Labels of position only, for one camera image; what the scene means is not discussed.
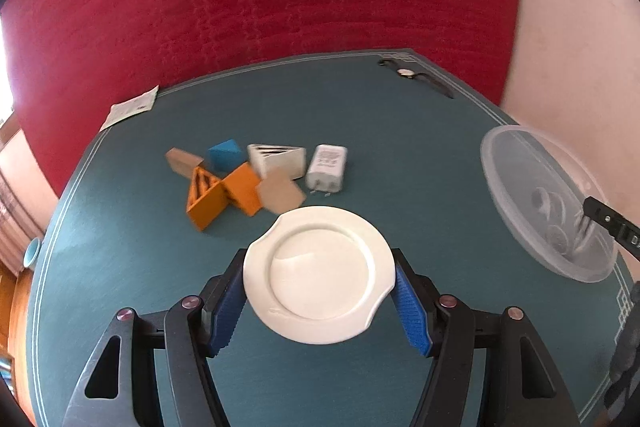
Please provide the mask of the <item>white paper card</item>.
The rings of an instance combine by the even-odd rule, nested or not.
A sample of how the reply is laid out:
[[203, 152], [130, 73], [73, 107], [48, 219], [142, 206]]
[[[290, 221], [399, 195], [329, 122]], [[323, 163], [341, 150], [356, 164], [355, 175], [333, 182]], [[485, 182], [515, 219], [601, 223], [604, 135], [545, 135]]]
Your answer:
[[132, 116], [149, 112], [155, 103], [158, 89], [160, 89], [160, 87], [155, 86], [153, 89], [146, 91], [135, 98], [130, 98], [130, 100], [122, 103], [113, 104], [100, 128], [100, 131], [104, 131], [107, 128], [114, 126], [114, 124], [118, 124]]

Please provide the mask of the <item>orange striped triangular block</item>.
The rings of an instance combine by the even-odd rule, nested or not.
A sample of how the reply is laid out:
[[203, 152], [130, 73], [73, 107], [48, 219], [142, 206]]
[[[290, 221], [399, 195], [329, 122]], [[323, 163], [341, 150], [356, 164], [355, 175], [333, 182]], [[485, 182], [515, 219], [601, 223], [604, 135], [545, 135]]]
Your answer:
[[221, 179], [202, 167], [192, 171], [186, 214], [203, 232], [228, 207], [229, 199]]

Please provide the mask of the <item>natural wood wedge block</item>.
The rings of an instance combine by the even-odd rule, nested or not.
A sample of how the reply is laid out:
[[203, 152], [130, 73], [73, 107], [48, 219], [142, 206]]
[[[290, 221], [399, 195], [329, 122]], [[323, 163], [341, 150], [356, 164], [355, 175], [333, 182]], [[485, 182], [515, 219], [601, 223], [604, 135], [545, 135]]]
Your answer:
[[281, 168], [269, 170], [256, 190], [262, 207], [275, 215], [300, 207], [306, 199], [305, 193]]

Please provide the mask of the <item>brown wooden block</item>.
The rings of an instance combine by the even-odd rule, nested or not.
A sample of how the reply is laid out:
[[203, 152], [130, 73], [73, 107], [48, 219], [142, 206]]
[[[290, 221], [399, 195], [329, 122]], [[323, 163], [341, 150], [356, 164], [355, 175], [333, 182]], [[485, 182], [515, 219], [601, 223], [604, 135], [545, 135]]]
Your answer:
[[203, 157], [189, 153], [186, 150], [180, 150], [177, 147], [168, 150], [165, 153], [165, 158], [170, 169], [186, 179], [191, 179], [193, 170], [196, 167], [202, 167], [204, 164]]

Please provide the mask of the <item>white USB wall charger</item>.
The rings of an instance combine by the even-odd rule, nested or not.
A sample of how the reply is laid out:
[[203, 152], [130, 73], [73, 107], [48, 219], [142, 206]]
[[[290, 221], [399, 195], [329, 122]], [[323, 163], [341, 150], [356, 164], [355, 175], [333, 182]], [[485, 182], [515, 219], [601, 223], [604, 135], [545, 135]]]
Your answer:
[[314, 150], [305, 182], [311, 192], [334, 194], [342, 191], [347, 164], [346, 147], [319, 144]]

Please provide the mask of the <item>white zebra triangular block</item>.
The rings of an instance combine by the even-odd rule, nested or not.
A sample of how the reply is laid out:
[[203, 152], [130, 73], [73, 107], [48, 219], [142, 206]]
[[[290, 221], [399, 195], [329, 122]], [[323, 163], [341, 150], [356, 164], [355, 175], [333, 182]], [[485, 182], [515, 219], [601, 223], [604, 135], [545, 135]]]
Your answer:
[[303, 178], [306, 173], [306, 148], [288, 145], [248, 144], [250, 165], [260, 179], [273, 169], [282, 169], [291, 180]]

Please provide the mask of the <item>clear plastic bowl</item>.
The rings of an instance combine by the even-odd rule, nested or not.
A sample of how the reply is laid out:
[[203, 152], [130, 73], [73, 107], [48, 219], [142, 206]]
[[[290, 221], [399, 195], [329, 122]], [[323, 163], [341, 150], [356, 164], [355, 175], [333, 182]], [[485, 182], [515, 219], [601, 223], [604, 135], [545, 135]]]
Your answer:
[[580, 283], [611, 274], [614, 241], [582, 210], [588, 197], [606, 197], [568, 148], [537, 129], [507, 124], [485, 134], [480, 162], [500, 217], [536, 261]]

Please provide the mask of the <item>white ceramic plate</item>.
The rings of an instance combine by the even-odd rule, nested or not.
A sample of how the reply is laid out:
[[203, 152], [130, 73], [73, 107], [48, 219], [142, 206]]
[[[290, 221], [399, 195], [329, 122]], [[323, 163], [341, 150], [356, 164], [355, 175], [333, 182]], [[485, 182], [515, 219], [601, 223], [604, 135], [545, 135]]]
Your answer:
[[307, 345], [363, 333], [395, 281], [381, 232], [356, 213], [328, 206], [283, 213], [248, 246], [243, 262], [245, 295], [260, 321]]

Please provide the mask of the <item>blue triangular block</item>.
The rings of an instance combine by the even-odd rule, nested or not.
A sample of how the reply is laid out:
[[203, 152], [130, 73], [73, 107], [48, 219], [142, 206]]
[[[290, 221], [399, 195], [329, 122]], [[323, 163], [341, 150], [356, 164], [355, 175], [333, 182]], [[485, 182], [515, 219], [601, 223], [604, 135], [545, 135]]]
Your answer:
[[229, 139], [209, 147], [207, 158], [213, 172], [227, 174], [244, 164], [246, 153], [235, 140]]

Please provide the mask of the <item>orange rectangular wooden block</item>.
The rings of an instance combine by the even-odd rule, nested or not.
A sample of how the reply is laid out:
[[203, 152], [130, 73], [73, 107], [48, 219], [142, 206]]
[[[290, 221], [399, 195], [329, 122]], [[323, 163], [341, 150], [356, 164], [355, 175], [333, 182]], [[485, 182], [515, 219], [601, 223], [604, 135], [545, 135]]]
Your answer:
[[257, 193], [260, 183], [258, 174], [245, 161], [222, 179], [231, 204], [243, 211], [248, 217], [253, 217], [262, 209], [262, 202]]

